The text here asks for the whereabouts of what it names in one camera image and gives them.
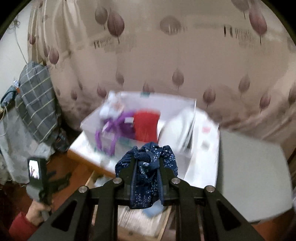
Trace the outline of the person's left hand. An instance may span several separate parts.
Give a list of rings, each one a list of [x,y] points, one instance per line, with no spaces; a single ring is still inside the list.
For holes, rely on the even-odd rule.
[[[33,200],[26,214],[26,219],[34,226],[38,226],[44,221],[43,211],[51,211],[51,206]]]

